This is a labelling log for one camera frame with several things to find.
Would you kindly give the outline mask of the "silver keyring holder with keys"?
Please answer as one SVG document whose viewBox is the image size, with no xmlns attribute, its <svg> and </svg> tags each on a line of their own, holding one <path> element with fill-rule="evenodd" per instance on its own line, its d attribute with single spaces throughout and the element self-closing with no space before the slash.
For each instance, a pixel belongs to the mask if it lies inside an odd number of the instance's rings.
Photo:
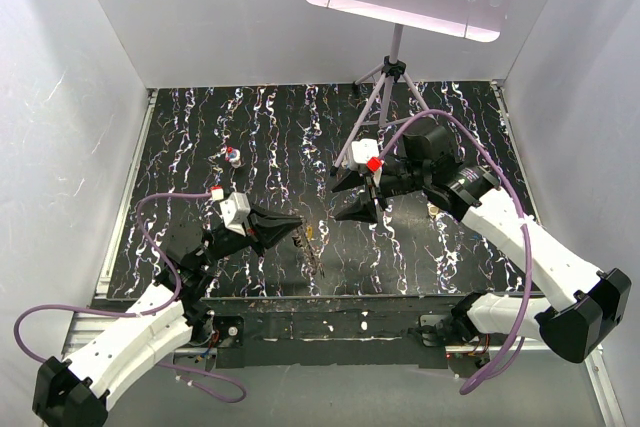
<svg viewBox="0 0 640 427">
<path fill-rule="evenodd" d="M 320 261 L 320 256 L 316 253 L 314 247 L 310 243 L 307 235 L 307 228 L 301 226 L 297 227 L 292 234 L 292 240 L 294 246 L 300 250 L 303 256 L 305 272 L 310 277 L 319 275 L 321 278 L 324 278 L 324 267 Z"/>
</svg>

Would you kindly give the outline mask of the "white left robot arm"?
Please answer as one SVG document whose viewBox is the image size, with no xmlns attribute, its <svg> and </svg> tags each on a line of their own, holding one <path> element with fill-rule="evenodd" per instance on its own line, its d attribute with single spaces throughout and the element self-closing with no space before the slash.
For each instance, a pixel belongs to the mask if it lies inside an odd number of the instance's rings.
<svg viewBox="0 0 640 427">
<path fill-rule="evenodd" d="M 211 230 L 173 223 L 161 245 L 168 261 L 140 298 L 87 345 L 41 364 L 32 409 L 45 425 L 103 425 L 126 390 L 167 355 L 210 342 L 218 330 L 203 300 L 209 266 L 246 248 L 263 255 L 304 224 L 245 200 L 224 200 L 221 210 Z"/>
</svg>

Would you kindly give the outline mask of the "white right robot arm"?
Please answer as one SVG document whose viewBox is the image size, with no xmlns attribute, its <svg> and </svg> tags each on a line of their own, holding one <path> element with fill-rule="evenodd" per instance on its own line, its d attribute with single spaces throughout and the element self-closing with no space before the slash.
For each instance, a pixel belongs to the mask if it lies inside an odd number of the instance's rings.
<svg viewBox="0 0 640 427">
<path fill-rule="evenodd" d="M 333 189 L 364 190 L 336 220 L 376 223 L 389 198 L 422 192 L 430 204 L 497 247 L 543 294 L 527 300 L 473 292 L 429 328 L 430 337 L 471 345 L 486 334 L 515 330 L 566 361 L 583 362 L 622 320 L 630 278 L 580 258 L 519 214 L 506 187 L 487 167 L 462 161 L 453 136 L 433 119 L 417 120 L 400 139 L 400 154 L 389 157 L 374 139 L 351 138 L 345 144 L 335 166 L 346 172 Z"/>
</svg>

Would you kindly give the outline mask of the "black base frame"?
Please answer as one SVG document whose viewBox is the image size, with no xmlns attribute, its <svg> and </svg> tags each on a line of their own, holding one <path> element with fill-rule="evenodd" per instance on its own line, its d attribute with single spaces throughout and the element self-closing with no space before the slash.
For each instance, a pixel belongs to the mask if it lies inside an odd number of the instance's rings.
<svg viewBox="0 0 640 427">
<path fill-rule="evenodd" d="M 267 366 L 414 365 L 445 369 L 451 353 L 473 362 L 505 340 L 493 334 L 479 347 L 440 333 L 459 294 L 316 297 L 210 297 L 219 340 L 219 369 Z"/>
</svg>

